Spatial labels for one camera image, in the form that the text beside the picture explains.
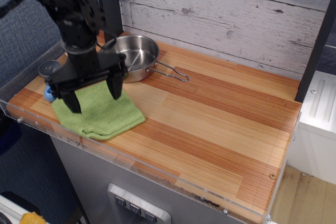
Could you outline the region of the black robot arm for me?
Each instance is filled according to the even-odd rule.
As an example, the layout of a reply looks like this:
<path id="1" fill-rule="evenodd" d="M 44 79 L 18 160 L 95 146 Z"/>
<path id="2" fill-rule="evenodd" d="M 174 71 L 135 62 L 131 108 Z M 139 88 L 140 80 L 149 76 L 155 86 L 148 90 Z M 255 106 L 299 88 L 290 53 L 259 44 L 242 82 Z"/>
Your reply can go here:
<path id="1" fill-rule="evenodd" d="M 4 16 L 23 0 L 11 0 L 1 9 Z M 106 16 L 97 0 L 37 0 L 47 10 L 61 34 L 61 46 L 68 55 L 65 65 L 48 76 L 54 98 L 63 99 L 73 113 L 80 113 L 75 91 L 106 81 L 114 99 L 122 94 L 123 78 L 128 70 L 126 56 L 115 53 L 113 39 L 100 51 L 96 50 L 99 30 L 107 29 Z"/>

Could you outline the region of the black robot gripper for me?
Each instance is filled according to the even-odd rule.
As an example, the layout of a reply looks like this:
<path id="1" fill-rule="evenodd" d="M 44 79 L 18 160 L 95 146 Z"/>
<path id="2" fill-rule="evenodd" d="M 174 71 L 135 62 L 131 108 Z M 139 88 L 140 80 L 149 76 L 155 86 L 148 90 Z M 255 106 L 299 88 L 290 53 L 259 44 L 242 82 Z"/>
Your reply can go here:
<path id="1" fill-rule="evenodd" d="M 86 54 L 68 53 L 65 65 L 47 77 L 45 83 L 50 86 L 53 96 L 63 99 L 72 113 L 81 114 L 76 90 L 104 80 L 116 100 L 122 94 L 123 77 L 127 72 L 124 54 L 93 49 Z"/>

